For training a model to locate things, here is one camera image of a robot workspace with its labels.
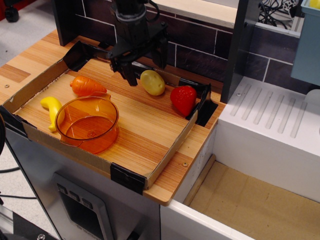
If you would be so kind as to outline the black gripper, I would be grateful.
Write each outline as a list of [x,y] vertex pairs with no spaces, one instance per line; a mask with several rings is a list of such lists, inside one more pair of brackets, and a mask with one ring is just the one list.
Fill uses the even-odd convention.
[[168,24],[158,22],[149,25],[146,17],[115,17],[117,42],[108,54],[111,69],[120,72],[132,87],[138,82],[132,62],[151,54],[153,63],[159,68],[167,66],[168,59]]

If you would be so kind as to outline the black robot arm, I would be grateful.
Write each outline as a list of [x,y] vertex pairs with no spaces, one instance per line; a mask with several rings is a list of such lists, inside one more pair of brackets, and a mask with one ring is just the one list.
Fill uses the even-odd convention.
[[130,86],[137,80],[132,63],[150,53],[154,64],[164,69],[168,59],[166,22],[158,22],[160,9],[152,0],[114,0],[110,7],[116,44],[108,54],[110,67]]

